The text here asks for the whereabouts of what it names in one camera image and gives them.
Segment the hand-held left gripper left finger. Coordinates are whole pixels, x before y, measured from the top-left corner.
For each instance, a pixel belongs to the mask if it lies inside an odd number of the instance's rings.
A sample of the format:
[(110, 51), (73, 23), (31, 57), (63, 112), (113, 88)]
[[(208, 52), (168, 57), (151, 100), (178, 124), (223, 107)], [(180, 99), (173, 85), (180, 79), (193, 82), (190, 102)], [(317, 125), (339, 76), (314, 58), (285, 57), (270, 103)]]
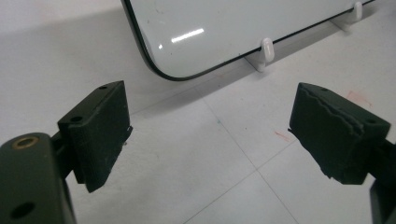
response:
[(61, 175), (74, 173), (89, 192), (101, 188), (133, 130), (124, 82), (95, 89), (58, 121), (58, 127), (51, 140)]

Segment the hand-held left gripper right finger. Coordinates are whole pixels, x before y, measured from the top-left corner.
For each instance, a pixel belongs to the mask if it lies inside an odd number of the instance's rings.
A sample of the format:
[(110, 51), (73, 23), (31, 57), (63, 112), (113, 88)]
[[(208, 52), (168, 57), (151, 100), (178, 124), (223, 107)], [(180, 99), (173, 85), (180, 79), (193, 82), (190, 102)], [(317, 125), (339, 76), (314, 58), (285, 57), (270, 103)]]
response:
[(326, 88), (299, 83), (290, 132), (323, 174), (345, 185), (360, 185), (367, 175), (391, 183), (390, 123)]

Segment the white plastic board stand foot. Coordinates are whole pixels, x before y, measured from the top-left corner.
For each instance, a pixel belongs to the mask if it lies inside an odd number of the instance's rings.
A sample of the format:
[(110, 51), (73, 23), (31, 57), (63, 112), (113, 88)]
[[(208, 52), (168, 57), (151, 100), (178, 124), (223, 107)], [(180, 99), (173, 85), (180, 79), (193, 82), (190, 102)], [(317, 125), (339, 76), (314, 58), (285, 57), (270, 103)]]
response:
[(260, 50), (245, 57), (245, 59), (260, 73), (264, 72), (266, 65), (274, 58), (274, 43), (271, 38), (264, 38), (261, 42)]
[(331, 19), (331, 23), (344, 32), (348, 32), (352, 24), (360, 21), (363, 15), (363, 3), (356, 2), (348, 12)]

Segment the white whiteboard with black rim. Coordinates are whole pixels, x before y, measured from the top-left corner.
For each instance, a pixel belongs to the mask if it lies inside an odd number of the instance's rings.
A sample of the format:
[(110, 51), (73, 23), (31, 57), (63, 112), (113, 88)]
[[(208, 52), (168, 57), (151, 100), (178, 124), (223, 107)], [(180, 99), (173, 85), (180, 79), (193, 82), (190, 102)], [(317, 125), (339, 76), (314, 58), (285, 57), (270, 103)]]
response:
[(121, 0), (148, 67), (194, 79), (374, 0)]

